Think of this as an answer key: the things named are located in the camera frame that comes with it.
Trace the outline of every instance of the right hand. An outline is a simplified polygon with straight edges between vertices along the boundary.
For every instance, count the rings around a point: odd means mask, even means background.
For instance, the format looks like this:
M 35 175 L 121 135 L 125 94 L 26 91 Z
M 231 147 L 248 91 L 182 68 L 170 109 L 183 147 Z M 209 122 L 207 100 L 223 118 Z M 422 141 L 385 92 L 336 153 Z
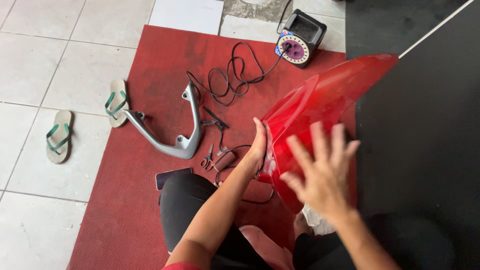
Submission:
M 299 201 L 310 205 L 333 225 L 351 209 L 345 198 L 345 179 L 349 161 L 360 145 L 360 141 L 351 141 L 345 147 L 343 130 L 342 124 L 333 126 L 329 151 L 322 123 L 310 125 L 315 160 L 297 136 L 288 137 L 287 144 L 303 170 L 305 181 L 291 172 L 280 176 L 297 194 Z

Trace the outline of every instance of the flip-flop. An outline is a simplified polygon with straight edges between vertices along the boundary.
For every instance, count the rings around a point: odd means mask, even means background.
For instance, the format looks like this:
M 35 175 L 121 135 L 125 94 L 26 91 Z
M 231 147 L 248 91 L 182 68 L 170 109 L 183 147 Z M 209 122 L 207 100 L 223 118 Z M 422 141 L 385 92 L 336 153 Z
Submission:
M 73 113 L 60 110 L 55 115 L 53 128 L 47 133 L 47 157 L 55 164 L 65 162 L 70 156 L 72 124 Z
M 113 80 L 110 84 L 110 97 L 105 103 L 105 112 L 112 127 L 120 127 L 127 122 L 127 116 L 122 110 L 129 110 L 127 102 L 127 87 L 122 79 Z

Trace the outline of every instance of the phone screen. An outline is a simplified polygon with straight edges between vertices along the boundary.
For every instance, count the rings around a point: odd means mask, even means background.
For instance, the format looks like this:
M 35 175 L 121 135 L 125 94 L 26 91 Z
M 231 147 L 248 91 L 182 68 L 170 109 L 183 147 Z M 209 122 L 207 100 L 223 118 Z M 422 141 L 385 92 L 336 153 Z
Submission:
M 192 171 L 191 168 L 184 168 L 184 169 L 173 170 L 173 171 L 169 171 L 169 172 L 157 173 L 155 175 L 156 189 L 157 190 L 162 190 L 163 185 L 165 184 L 167 179 L 170 178 L 172 175 L 181 174 L 181 173 L 192 173 L 192 172 L 193 171 Z

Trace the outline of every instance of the black surface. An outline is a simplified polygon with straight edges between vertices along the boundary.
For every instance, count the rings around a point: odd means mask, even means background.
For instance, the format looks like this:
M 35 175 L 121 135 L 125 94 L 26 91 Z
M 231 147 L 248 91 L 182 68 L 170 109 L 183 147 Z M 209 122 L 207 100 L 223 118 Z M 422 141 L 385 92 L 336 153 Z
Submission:
M 401 58 L 357 102 L 358 206 L 434 220 L 456 266 L 480 258 L 480 0 Z
M 346 10 L 347 59 L 401 54 L 467 0 L 351 0 Z

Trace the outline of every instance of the left hand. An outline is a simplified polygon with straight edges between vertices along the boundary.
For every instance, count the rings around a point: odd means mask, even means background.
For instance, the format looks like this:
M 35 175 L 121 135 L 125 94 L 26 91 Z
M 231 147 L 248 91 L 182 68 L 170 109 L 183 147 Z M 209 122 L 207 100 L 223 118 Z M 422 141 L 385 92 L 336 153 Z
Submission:
M 265 127 L 260 119 L 254 117 L 253 121 L 257 127 L 257 135 L 252 143 L 252 147 L 248 150 L 248 153 L 243 159 L 249 162 L 254 172 L 257 173 L 264 164 L 267 139 L 265 135 Z

